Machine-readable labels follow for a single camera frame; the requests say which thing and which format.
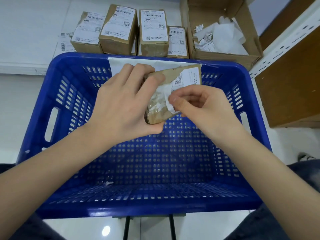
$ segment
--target basket handle hole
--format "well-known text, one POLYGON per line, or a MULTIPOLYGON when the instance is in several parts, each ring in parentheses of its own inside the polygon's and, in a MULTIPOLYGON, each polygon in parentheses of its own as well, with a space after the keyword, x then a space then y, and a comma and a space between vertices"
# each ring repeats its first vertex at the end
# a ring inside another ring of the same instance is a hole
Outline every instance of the basket handle hole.
POLYGON ((240 113, 240 117, 241 117, 241 123, 242 123, 242 125, 244 126, 244 128, 246 129, 246 131, 249 132, 250 135, 251 135, 251 129, 250 129, 250 125, 249 125, 247 113, 246 113, 246 112, 241 112, 241 113, 240 113))
POLYGON ((59 109, 56 108, 56 107, 54 107, 51 110, 51 114, 50 114, 49 122, 48 122, 48 125, 47 125, 47 129, 46 129, 45 134, 44 134, 44 139, 47 142, 51 142, 52 141, 52 133, 54 131, 54 125, 56 124, 56 120, 57 120, 57 117, 58 117, 58 112, 59 112, 59 109))

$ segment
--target white floor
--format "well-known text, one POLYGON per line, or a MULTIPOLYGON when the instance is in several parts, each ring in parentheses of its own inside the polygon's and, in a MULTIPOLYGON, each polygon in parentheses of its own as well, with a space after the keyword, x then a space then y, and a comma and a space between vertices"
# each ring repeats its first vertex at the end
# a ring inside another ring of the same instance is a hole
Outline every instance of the white floor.
MULTIPOLYGON (((0 163, 15 163, 43 77, 0 74, 0 163)), ((320 158, 320 130, 270 129, 255 81, 252 81, 274 154, 285 164, 307 152, 320 158)), ((177 239, 222 240, 249 214, 248 210, 190 213, 175 217, 177 239)), ((111 217, 52 219, 46 222, 67 240, 121 239, 125 219, 111 217)), ((170 239, 168 218, 135 218, 129 239, 170 239)))

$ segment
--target basket stand leg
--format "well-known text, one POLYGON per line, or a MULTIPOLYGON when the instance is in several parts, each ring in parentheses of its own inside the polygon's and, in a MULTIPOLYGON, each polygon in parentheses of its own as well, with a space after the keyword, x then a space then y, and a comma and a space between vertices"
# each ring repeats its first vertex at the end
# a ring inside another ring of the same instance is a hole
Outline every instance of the basket stand leg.
POLYGON ((172 240, 177 240, 176 230, 174 228, 174 216, 173 216, 173 214, 169 215, 169 221, 170 221, 171 239, 172 240))
POLYGON ((127 216, 127 217, 125 218, 125 226, 124 226, 123 240, 128 240, 129 225, 130 225, 130 216, 127 216))

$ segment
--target shoe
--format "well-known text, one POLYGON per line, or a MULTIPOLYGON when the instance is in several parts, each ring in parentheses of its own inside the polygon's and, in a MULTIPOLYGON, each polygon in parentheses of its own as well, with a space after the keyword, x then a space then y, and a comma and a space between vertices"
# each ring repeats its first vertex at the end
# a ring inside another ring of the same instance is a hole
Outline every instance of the shoe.
POLYGON ((313 156, 310 156, 308 153, 300 152, 298 154, 298 162, 308 161, 308 160, 314 160, 316 159, 313 156))

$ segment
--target left hand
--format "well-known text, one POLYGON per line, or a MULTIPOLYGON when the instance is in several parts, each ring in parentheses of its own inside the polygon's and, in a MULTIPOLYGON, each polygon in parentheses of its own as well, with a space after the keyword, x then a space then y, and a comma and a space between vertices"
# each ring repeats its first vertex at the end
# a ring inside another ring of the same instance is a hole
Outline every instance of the left hand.
POLYGON ((149 125, 144 119, 152 95, 165 80, 163 74, 149 76, 140 88, 143 77, 154 71, 146 64, 125 64, 99 88, 92 116, 84 126, 102 148, 162 132, 164 122, 149 125))

